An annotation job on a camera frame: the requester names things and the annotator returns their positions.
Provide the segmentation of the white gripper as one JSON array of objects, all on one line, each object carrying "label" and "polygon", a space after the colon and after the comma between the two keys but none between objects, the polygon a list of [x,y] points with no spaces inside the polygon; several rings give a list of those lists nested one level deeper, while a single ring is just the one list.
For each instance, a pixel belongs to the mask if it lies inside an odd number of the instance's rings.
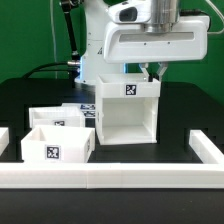
[{"label": "white gripper", "polygon": [[177,6],[114,5],[107,10],[103,57],[107,63],[140,63],[148,82],[150,62],[160,62],[159,81],[170,61],[200,60],[207,54],[208,15],[181,16]]}]

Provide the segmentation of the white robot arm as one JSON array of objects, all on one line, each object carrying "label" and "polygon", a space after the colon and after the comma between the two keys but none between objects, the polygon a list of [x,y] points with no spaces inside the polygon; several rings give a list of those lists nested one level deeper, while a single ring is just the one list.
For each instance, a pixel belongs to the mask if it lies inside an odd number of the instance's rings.
[{"label": "white robot arm", "polygon": [[207,54],[210,17],[182,11],[180,0],[84,0],[86,50],[78,82],[93,85],[101,74],[127,64],[201,60]]}]

